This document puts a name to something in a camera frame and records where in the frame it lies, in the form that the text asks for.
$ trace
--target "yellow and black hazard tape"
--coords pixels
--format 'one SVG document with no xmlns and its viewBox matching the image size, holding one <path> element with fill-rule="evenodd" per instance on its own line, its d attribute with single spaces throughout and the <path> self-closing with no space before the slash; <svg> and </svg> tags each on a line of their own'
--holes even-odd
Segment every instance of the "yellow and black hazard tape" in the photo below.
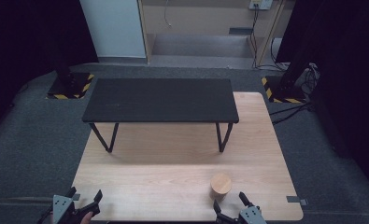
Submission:
<svg viewBox="0 0 369 224">
<path fill-rule="evenodd" d="M 262 78 L 263 88 L 265 89 L 266 96 L 268 97 L 269 102 L 273 103 L 306 103 L 305 99 L 295 99 L 295 98 L 276 98 L 272 93 L 271 88 L 269 87 L 268 81 L 265 77 Z"/>
<path fill-rule="evenodd" d="M 88 88 L 91 86 L 91 82 L 94 78 L 94 75 L 89 74 L 88 79 L 85 83 L 84 88 L 82 89 L 82 93 L 80 94 L 48 94 L 47 99 L 58 99 L 58 100 L 66 100 L 66 99 L 82 99 Z"/>
</svg>

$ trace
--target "wooden cylinder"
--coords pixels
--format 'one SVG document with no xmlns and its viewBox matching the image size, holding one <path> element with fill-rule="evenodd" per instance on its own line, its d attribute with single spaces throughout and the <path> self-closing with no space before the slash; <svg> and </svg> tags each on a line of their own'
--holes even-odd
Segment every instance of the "wooden cylinder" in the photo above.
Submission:
<svg viewBox="0 0 369 224">
<path fill-rule="evenodd" d="M 214 200 L 223 200 L 231 190 L 231 178 L 227 174 L 219 173 L 213 175 L 210 180 L 210 197 Z"/>
</svg>

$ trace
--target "black metal leg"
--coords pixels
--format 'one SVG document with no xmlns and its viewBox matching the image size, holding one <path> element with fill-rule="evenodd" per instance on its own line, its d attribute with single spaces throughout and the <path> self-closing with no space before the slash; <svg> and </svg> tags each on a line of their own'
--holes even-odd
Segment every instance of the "black metal leg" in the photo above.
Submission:
<svg viewBox="0 0 369 224">
<path fill-rule="evenodd" d="M 220 124 L 216 123 L 216 129 L 217 129 L 217 138 L 219 140 L 219 150 L 220 152 L 223 152 L 225 149 L 225 145 L 227 145 L 228 139 L 230 138 L 231 130 L 233 129 L 234 124 L 228 123 L 228 130 L 225 134 L 224 141 L 221 142 L 221 133 L 220 133 Z"/>
<path fill-rule="evenodd" d="M 103 139 L 102 135 L 99 133 L 99 130 L 97 130 L 96 125 L 94 125 L 94 123 L 89 123 L 89 125 L 91 126 L 92 130 L 96 134 L 97 138 L 102 143 L 103 147 L 105 147 L 106 151 L 107 152 L 112 152 L 112 148 L 114 147 L 115 138 L 117 136 L 118 126 L 120 124 L 119 123 L 115 123 L 115 125 L 114 125 L 114 131 L 112 133 L 110 147 L 107 145 L 105 139 Z"/>
</svg>

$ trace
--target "white wall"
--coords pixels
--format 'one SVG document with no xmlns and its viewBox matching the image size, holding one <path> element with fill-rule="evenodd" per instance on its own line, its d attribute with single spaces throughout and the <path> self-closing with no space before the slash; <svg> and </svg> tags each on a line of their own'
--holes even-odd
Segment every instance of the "white wall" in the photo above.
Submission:
<svg viewBox="0 0 369 224">
<path fill-rule="evenodd" d="M 137 0 L 80 0 L 98 57 L 146 58 Z"/>
</svg>

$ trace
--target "wall socket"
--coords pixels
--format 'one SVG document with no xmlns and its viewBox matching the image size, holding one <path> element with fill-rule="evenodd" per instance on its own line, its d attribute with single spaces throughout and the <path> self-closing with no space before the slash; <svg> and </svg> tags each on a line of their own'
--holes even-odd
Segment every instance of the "wall socket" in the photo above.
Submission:
<svg viewBox="0 0 369 224">
<path fill-rule="evenodd" d="M 248 9 L 254 10 L 256 8 L 255 5 L 258 4 L 259 10 L 269 10 L 271 9 L 273 1 L 274 0 L 251 0 Z"/>
</svg>

